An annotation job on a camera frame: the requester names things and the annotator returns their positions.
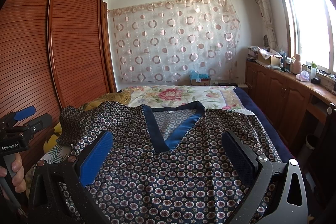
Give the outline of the mustard patterned folded cloth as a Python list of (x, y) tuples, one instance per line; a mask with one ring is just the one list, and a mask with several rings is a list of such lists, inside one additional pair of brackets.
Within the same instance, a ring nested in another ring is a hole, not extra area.
[(131, 92), (130, 91), (122, 91), (119, 93), (107, 93), (104, 94), (95, 100), (85, 103), (79, 107), (80, 110), (88, 111), (98, 107), (103, 102), (118, 102), (123, 105), (127, 105), (131, 100)]

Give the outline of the circle patterned sheer curtain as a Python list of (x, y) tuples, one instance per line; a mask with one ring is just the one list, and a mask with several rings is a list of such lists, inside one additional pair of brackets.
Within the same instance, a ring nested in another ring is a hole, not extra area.
[(236, 80), (240, 20), (230, 0), (162, 1), (110, 15), (123, 83), (183, 84), (192, 72)]

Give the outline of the small box with blue cloth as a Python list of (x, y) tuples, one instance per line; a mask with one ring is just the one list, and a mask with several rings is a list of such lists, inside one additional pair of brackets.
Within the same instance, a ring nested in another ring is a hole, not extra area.
[(194, 86), (208, 86), (211, 83), (210, 75), (207, 73), (198, 73), (191, 71), (189, 73), (190, 83)]

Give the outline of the open cardboard box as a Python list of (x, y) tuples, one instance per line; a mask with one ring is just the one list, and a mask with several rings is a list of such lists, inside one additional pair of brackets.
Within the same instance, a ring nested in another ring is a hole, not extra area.
[(280, 53), (276, 52), (273, 49), (266, 50), (264, 48), (258, 47), (258, 56), (257, 60), (262, 62), (265, 65), (275, 65), (279, 66), (282, 56)]

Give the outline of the window with wooden frame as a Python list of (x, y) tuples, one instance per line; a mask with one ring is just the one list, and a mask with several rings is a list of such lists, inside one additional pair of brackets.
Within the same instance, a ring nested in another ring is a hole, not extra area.
[(331, 0), (284, 0), (289, 27), (288, 56), (300, 55), (335, 74), (335, 7)]

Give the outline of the navy patterned silk shirt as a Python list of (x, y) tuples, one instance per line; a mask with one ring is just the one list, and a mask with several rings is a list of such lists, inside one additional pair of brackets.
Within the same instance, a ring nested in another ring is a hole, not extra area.
[(111, 150), (86, 189), (111, 223), (224, 223), (248, 190), (228, 158), (232, 131), (255, 154), (279, 162), (255, 115), (206, 109), (200, 102), (152, 108), (104, 102), (60, 114), (60, 143), (79, 155), (103, 131)]

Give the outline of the yellow Pikachu plush toy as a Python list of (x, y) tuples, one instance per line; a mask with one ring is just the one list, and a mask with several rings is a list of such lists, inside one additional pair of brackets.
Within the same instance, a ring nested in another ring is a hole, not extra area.
[(58, 123), (53, 130), (51, 130), (47, 136), (46, 136), (46, 141), (43, 145), (43, 152), (47, 153), (49, 152), (56, 144), (57, 140), (61, 137), (62, 135), (62, 127), (61, 124)]

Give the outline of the palm leaf bed sheet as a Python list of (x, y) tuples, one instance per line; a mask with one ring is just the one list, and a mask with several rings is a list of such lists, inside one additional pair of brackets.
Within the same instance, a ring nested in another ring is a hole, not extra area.
[(57, 144), (52, 147), (41, 160), (45, 160), (48, 164), (64, 162), (68, 158), (70, 151), (70, 147)]

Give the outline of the pink vase bottle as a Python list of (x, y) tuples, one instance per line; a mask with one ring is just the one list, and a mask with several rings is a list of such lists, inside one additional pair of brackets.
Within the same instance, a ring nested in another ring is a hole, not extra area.
[(291, 63), (291, 72), (295, 75), (302, 72), (302, 62), (300, 54), (296, 54), (294, 61)]

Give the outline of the wooden slatted wardrobe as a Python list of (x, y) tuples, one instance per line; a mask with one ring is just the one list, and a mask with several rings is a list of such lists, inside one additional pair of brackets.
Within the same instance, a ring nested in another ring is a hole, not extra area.
[(104, 0), (1, 2), (1, 115), (62, 108), (115, 92)]

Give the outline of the side window drape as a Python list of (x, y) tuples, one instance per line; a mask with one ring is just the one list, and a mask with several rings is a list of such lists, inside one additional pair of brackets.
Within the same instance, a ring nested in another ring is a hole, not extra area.
[(276, 35), (274, 32), (274, 25), (273, 25), (273, 15), (272, 9), (270, 6), (269, 0), (257, 0), (260, 11), (262, 14), (262, 18), (264, 21), (264, 26), (266, 30), (266, 35), (268, 38), (269, 47), (273, 50), (277, 47)]

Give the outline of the green cap bottle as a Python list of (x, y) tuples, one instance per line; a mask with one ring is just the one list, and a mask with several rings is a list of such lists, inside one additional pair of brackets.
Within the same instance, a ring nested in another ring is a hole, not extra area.
[(316, 78), (317, 73), (317, 65), (312, 61), (310, 64), (310, 80), (312, 81), (314, 78)]

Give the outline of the long wooden sideboard cabinet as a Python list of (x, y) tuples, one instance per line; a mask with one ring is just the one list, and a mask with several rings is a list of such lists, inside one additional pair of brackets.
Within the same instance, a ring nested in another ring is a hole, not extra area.
[(289, 149), (299, 140), (306, 112), (325, 123), (327, 107), (335, 104), (335, 95), (321, 85), (301, 82), (293, 74), (252, 61), (245, 63), (245, 83), (249, 96)]

